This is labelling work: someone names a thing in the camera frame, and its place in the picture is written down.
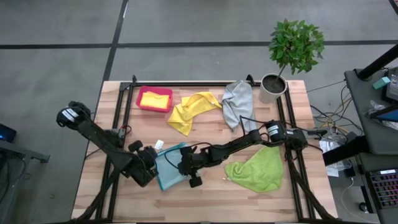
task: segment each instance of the potted plant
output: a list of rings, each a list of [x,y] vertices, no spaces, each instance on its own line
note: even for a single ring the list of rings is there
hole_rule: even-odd
[[[281,77],[287,65],[295,72],[309,72],[318,62],[315,58],[323,59],[321,52],[323,46],[323,34],[319,27],[305,21],[289,22],[285,19],[278,22],[270,44],[269,51],[271,59],[279,65],[279,74],[268,73],[263,76],[260,88],[260,100],[263,103],[274,102],[281,94],[286,91],[286,80]]]

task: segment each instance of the green leaves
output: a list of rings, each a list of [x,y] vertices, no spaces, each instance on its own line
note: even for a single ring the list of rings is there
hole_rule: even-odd
[[[269,44],[270,59],[277,62],[279,68],[290,65],[292,74],[301,71],[309,72],[318,62],[314,59],[323,59],[323,33],[319,27],[306,25],[305,21],[289,22],[285,19],[278,22],[275,32],[271,34]]]

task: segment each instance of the white pot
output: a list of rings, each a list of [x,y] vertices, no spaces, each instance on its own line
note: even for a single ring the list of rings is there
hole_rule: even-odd
[[[286,80],[283,77],[279,77],[280,79],[282,79],[282,81],[283,81],[283,83],[285,85],[284,90],[282,92],[280,92],[280,93],[271,93],[270,91],[266,90],[264,88],[264,86],[262,85],[262,81],[263,81],[263,79],[265,79],[265,77],[268,77],[268,76],[274,76],[276,78],[278,76],[278,74],[276,74],[276,73],[268,73],[268,74],[264,75],[263,78],[261,79],[259,98],[260,98],[260,101],[262,103],[265,103],[265,104],[275,102],[276,99],[278,99],[278,97],[280,97],[282,94],[284,94],[286,89],[287,89]]]

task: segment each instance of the blue cloth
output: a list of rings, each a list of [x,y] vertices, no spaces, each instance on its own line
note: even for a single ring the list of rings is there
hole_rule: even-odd
[[[185,146],[185,142],[173,146],[171,148],[165,149],[157,154],[156,158],[156,169],[158,171],[157,182],[162,191],[171,188],[173,185],[189,179],[189,176],[181,175],[178,169],[173,167],[178,166],[181,162],[180,148]],[[167,159],[173,164],[171,165],[167,162],[165,158],[165,153],[167,152]]]

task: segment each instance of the plant pot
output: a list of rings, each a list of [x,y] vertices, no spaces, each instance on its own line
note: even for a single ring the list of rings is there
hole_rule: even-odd
[[[268,73],[261,79],[259,99],[262,103],[273,103],[285,93],[287,89],[286,80],[283,77],[276,80],[277,77],[278,74]]]

